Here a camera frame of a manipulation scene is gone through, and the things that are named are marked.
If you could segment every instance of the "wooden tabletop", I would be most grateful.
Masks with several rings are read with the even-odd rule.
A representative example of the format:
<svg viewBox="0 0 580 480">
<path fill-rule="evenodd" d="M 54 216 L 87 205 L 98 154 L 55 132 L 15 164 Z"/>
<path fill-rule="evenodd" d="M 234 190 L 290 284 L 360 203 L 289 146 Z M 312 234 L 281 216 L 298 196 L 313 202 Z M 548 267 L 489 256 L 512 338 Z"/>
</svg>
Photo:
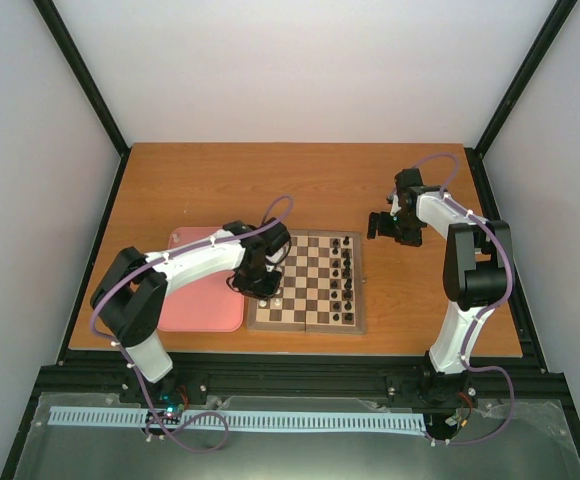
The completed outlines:
<svg viewBox="0 0 580 480">
<path fill-rule="evenodd" d="M 392 239 L 366 240 L 368 214 L 389 209 L 386 195 L 394 175 L 418 159 L 452 152 L 461 159 L 449 191 L 480 212 L 462 145 L 456 144 L 135 144 L 94 266 L 70 348 L 106 349 L 88 329 L 88 301 L 119 250 L 167 247 L 182 226 L 220 226 L 233 220 L 258 224 L 277 196 L 294 196 L 284 222 L 290 229 L 361 232 L 367 333 L 306 334 L 250 331 L 245 322 L 232 333 L 164 333 L 168 350 L 197 352 L 292 352 L 419 355 L 434 343 L 447 307 L 442 270 L 445 242 L 432 228 L 423 246 Z M 422 167 L 426 184 L 441 184 L 449 159 Z M 99 321 L 99 328 L 105 327 Z M 474 353 L 520 356 L 508 307 L 484 326 Z"/>
</svg>

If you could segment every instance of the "pink plastic tray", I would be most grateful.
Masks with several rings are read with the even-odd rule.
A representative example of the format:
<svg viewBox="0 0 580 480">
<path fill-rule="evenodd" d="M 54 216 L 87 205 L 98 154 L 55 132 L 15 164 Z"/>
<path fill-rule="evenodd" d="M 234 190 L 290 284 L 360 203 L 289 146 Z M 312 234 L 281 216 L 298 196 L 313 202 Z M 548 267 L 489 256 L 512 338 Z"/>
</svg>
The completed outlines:
<svg viewBox="0 0 580 480">
<path fill-rule="evenodd" d="M 218 227 L 178 228 L 168 248 L 185 245 L 216 232 Z M 164 332 L 233 332 L 243 322 L 244 297 L 226 285 L 232 272 L 218 272 L 166 297 L 159 330 Z"/>
</svg>

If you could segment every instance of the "gray wall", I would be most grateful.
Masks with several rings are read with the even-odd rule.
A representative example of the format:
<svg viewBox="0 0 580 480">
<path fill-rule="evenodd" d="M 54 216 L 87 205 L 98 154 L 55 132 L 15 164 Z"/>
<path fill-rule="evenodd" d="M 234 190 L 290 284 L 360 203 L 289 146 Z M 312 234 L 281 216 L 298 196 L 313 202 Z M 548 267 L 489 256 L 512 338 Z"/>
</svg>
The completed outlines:
<svg viewBox="0 0 580 480">
<path fill-rule="evenodd" d="M 55 361 L 116 163 L 32 1 L 0 0 L 0 472 Z"/>
<path fill-rule="evenodd" d="M 132 142 L 474 145 L 554 0 L 58 0 Z"/>
<path fill-rule="evenodd" d="M 549 366 L 580 416 L 580 2 L 486 157 Z"/>
</svg>

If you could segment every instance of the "chessboard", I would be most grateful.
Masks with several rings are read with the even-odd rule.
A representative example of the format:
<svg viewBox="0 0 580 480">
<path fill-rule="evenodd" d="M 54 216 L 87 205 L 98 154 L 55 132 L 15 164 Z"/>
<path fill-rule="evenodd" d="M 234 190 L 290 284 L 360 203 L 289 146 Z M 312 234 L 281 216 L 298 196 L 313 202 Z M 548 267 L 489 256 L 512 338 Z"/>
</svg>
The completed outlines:
<svg viewBox="0 0 580 480">
<path fill-rule="evenodd" d="M 361 235 L 356 232 L 291 230 L 291 247 L 277 267 L 276 295 L 249 299 L 253 330 L 365 333 Z"/>
</svg>

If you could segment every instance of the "purple cable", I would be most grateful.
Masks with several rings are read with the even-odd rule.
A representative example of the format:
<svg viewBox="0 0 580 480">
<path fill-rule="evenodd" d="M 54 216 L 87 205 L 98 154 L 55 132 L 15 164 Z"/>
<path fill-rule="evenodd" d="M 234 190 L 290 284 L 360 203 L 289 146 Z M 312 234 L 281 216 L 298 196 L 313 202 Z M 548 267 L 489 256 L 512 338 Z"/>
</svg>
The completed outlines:
<svg viewBox="0 0 580 480">
<path fill-rule="evenodd" d="M 266 230 L 274 227 L 275 225 L 278 225 L 290 214 L 290 211 L 292 210 L 292 207 L 294 206 L 294 199 L 290 195 L 282 195 L 280 197 L 277 197 L 275 200 L 273 200 L 272 203 L 270 204 L 270 206 L 268 207 L 268 209 L 266 210 L 266 213 L 264 215 L 264 218 L 267 218 L 268 214 L 272 211 L 274 206 L 282 200 L 288 200 L 288 207 L 281 215 L 279 215 L 279 217 L 277 217 L 272 222 L 270 222 L 267 225 L 264 225 L 260 228 L 257 228 L 256 230 L 242 233 L 240 235 L 235 235 L 232 237 L 217 238 L 214 243 L 217 244 L 217 243 L 227 243 L 227 242 L 239 241 L 239 240 L 242 240 L 244 238 L 258 235 L 259 233 L 265 232 Z M 206 247 L 209 245 L 212 245 L 212 242 L 210 240 L 206 240 L 203 242 L 194 243 L 194 244 L 190 244 L 190 245 L 184 245 L 181 248 L 177 248 L 176 250 L 173 250 L 172 252 L 170 252 L 171 253 L 170 258 L 176 258 L 179 255 L 183 255 L 184 253 L 191 252 L 193 250 L 196 250 L 197 248 L 202 248 L 202 247 Z M 146 404 L 148 405 L 148 410 L 152 414 L 153 422 L 156 423 L 157 425 L 159 425 L 159 427 L 161 428 L 163 433 L 168 438 L 170 438 L 173 442 L 175 442 L 177 445 L 179 445 L 181 448 L 183 448 L 184 450 L 187 450 L 187 451 L 192 452 L 192 453 L 210 453 L 210 452 L 213 452 L 213 451 L 218 450 L 221 447 L 223 447 L 223 445 L 225 445 L 225 443 L 228 439 L 228 435 L 230 433 L 230 428 L 228 426 L 228 422 L 223 417 L 223 415 L 220 415 L 220 414 L 218 414 L 216 412 L 212 412 L 212 411 L 199 413 L 199 414 L 194 415 L 193 417 L 189 418 L 185 423 L 183 423 L 182 425 L 177 427 L 172 432 L 170 430 L 168 430 L 168 428 L 163 424 L 163 421 L 161 420 L 159 414 L 157 413 L 157 410 L 154 408 L 154 404 L 152 403 L 152 400 L 150 399 L 150 394 L 148 393 L 148 389 L 146 387 L 145 380 L 143 379 L 143 374 L 136 366 L 134 366 L 133 361 L 132 361 L 132 357 L 130 357 L 130 354 L 127 352 L 127 350 L 119 343 L 119 341 L 113 335 L 109 335 L 107 333 L 104 333 L 104 332 L 97 330 L 97 326 L 96 326 L 97 318 L 99 317 L 101 310 L 103 310 L 103 307 L 105 307 L 105 305 L 110 301 L 110 299 L 119 290 L 121 290 L 125 285 L 127 285 L 130 281 L 132 281 L 137 276 L 141 275 L 143 272 L 145 272 L 145 271 L 151 269 L 152 267 L 154 267 L 155 265 L 159 265 L 160 263 L 163 263 L 165 261 L 166 261 L 166 257 L 156 258 L 156 259 L 146 263 L 145 265 L 142 265 L 141 267 L 137 268 L 136 270 L 134 270 L 130 274 L 126 275 L 124 278 L 122 278 L 119 281 L 119 283 L 117 283 L 114 287 L 112 287 L 110 289 L 110 291 L 108 291 L 108 293 L 106 293 L 103 296 L 103 298 L 99 301 L 99 303 L 97 303 L 97 305 L 93 309 L 92 316 L 90 317 L 90 331 L 98 337 L 105 338 L 111 342 L 114 342 L 116 344 L 116 346 L 119 347 L 119 351 L 121 352 L 123 357 L 128 362 L 128 365 L 132 365 L 132 370 L 134 371 L 135 375 L 137 376 L 137 380 L 139 382 L 139 387 L 141 388 L 141 392 L 143 393 L 143 396 L 145 397 L 145 400 L 146 400 Z M 185 427 L 187 427 L 191 423 L 196 422 L 199 418 L 202 418 L 202 417 L 217 417 L 223 423 L 223 426 L 225 427 L 225 430 L 224 430 L 225 433 L 223 435 L 223 438 L 221 439 L 221 441 L 217 445 L 215 445 L 214 447 L 210 447 L 208 449 L 205 449 L 205 450 L 200 450 L 200 449 L 196 449 L 196 448 L 193 448 L 193 447 L 186 445 L 185 443 L 181 442 L 179 439 L 177 439 L 175 437 L 176 433 L 179 433 Z"/>
<path fill-rule="evenodd" d="M 481 317 L 483 317 L 486 313 L 488 313 L 488 312 L 498 308 L 499 306 L 503 305 L 510 298 L 510 295 L 512 294 L 512 286 L 514 283 L 514 278 L 512 276 L 512 266 L 510 264 L 510 259 L 508 259 L 508 256 L 506 255 L 506 252 L 505 252 L 505 249 L 503 248 L 503 245 L 501 245 L 501 242 L 499 241 L 499 239 L 494 235 L 494 232 L 492 232 L 492 230 L 490 230 L 487 227 L 487 225 L 484 224 L 481 220 L 479 220 L 475 215 L 473 215 L 471 212 L 469 212 L 468 210 L 463 208 L 460 204 L 455 202 L 452 199 L 452 197 L 450 197 L 450 195 L 445 195 L 445 190 L 446 190 L 447 186 L 450 184 L 450 182 L 452 180 L 454 180 L 454 178 L 457 176 L 457 174 L 459 172 L 459 159 L 451 153 L 437 153 L 437 154 L 429 155 L 427 157 L 422 158 L 414 165 L 414 167 L 418 168 L 420 165 L 424 164 L 428 160 L 432 160 L 433 158 L 439 158 L 439 157 L 450 157 L 454 160 L 454 169 L 452 170 L 452 173 L 450 174 L 448 179 L 443 183 L 443 185 L 441 185 L 441 188 L 439 189 L 439 195 L 441 196 L 442 201 L 446 205 L 448 205 L 450 208 L 452 208 L 455 212 L 459 213 L 460 215 L 465 216 L 466 218 L 468 218 L 469 220 L 474 222 L 481 230 L 483 230 L 483 232 L 486 234 L 486 236 L 490 239 L 490 241 L 493 243 L 493 245 L 497 249 L 498 254 L 501 256 L 501 259 L 503 261 L 503 266 L 504 266 L 504 269 L 506 271 L 506 291 L 503 294 L 503 296 L 499 300 L 494 302 L 492 305 L 486 305 L 481 310 L 479 310 L 479 312 L 475 316 L 476 320 L 473 321 L 470 324 L 470 326 L 468 327 L 468 331 L 466 332 L 466 336 L 463 338 L 463 342 L 461 343 L 461 350 L 460 350 L 461 356 L 464 356 L 467 349 L 468 349 L 468 344 L 470 343 L 470 339 L 472 338 L 472 334 L 474 333 L 475 329 L 477 328 L 477 324 L 478 324 L 479 320 L 481 320 Z M 503 421 L 503 423 L 501 425 L 499 425 L 499 427 L 495 431 L 493 431 L 493 432 L 491 432 L 491 433 L 489 433 L 481 438 L 477 438 L 474 440 L 465 440 L 465 441 L 461 441 L 461 442 L 448 443 L 448 445 L 453 445 L 453 446 L 475 445 L 475 444 L 484 442 L 486 440 L 489 440 L 489 439 L 494 438 L 497 435 L 499 435 L 501 432 L 503 432 L 507 428 L 508 424 L 512 421 L 512 416 L 514 413 L 514 403 L 515 403 L 514 386 L 512 384 L 512 379 L 510 378 L 510 375 L 508 374 L 508 372 L 505 371 L 505 369 L 498 367 L 498 366 L 472 367 L 465 360 L 461 360 L 461 363 L 469 372 L 473 372 L 473 373 L 499 372 L 499 373 L 501 373 L 504 376 L 504 378 L 506 379 L 506 383 L 508 384 L 508 390 L 510 392 L 510 410 L 508 411 L 508 416 L 506 417 L 506 419 Z M 425 436 L 428 438 L 428 440 L 434 441 L 434 439 L 427 432 L 425 433 Z"/>
</svg>

